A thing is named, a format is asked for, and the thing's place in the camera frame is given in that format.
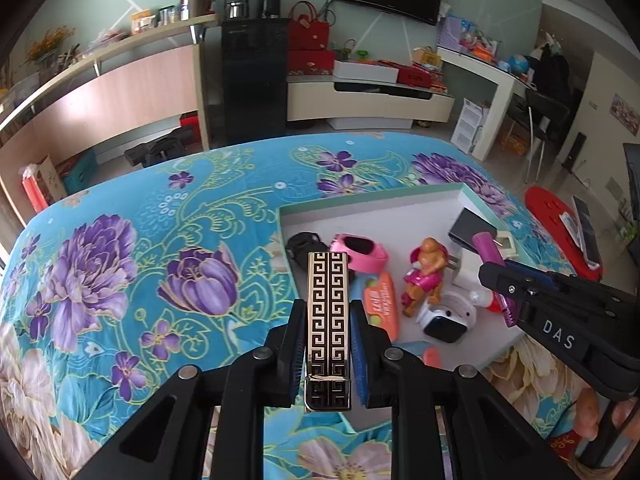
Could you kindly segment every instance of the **orange toy package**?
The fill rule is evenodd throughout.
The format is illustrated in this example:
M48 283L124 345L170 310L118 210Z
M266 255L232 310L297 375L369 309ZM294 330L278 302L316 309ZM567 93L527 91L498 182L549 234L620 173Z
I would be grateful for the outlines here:
M391 274L384 271L377 279L369 280L362 295L362 303L369 323L384 328L391 341L398 339L398 306Z

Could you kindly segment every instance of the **white smartwatch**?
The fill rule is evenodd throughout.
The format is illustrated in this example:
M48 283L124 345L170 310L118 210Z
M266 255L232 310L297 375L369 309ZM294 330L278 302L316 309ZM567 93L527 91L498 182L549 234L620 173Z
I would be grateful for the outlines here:
M424 335L455 343L476 324L476 308L462 294L443 290L440 304L425 301L416 317Z

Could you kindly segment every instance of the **white desk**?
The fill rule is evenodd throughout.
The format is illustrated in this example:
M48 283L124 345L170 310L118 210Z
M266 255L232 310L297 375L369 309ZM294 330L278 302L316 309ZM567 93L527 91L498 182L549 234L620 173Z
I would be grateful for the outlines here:
M498 86L495 90L494 100L491 103L491 108L482 127L480 137L476 141L476 146L471 153L471 155L478 160L485 160L489 154L489 150L494 145L495 137L498 136L498 131L507 113L511 96L517 94L524 97L524 91L527 85L515 76L506 73L504 70L500 70L498 67L475 57L460 54L459 52L441 46L438 47L438 55L444 62L469 70L469 72L478 74L480 77L484 77L496 83Z

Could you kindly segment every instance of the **globe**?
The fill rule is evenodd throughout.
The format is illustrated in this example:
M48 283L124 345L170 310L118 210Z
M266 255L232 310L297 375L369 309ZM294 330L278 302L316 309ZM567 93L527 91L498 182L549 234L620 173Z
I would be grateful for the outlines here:
M524 56L518 54L509 58L511 73L515 75L525 74L529 71L529 61Z

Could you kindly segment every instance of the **bed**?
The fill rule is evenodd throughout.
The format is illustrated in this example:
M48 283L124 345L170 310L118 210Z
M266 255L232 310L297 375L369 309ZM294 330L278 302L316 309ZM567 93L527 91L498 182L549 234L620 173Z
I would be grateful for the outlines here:
M286 321L294 293L277 208L445 182L468 184L541 268L572 272L536 219L468 156L407 134L221 148L47 208L20 235L0 292L9 436L37 477L71 478L179 367L229 364ZM523 338L483 373L540 435L567 443L563 414L581 384L542 346ZM270 410L264 477L389 478L390 436L390 424L355 433L339 414L305 414L300 403Z

